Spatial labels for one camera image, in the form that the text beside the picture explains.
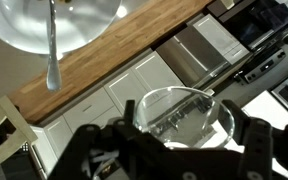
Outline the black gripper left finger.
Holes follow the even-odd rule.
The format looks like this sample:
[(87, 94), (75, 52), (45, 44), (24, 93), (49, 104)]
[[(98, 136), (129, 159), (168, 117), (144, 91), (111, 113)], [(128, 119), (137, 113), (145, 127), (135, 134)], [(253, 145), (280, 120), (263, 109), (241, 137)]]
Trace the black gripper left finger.
[(92, 180), (102, 162), (116, 159), (131, 180), (136, 180), (134, 148), (131, 139), (140, 134), (132, 124), (135, 101), (127, 100), (122, 118), (111, 119), (101, 129), (82, 125), (73, 134), (47, 180)]

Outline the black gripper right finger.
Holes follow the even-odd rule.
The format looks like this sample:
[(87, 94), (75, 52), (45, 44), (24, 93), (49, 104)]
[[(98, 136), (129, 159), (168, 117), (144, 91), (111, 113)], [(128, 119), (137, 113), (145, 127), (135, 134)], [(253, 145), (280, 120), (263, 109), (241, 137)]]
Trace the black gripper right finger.
[(233, 139), (245, 147), (239, 161), (240, 180), (272, 180), (273, 139), (271, 125), (250, 117), (231, 100), (223, 100), (234, 117)]

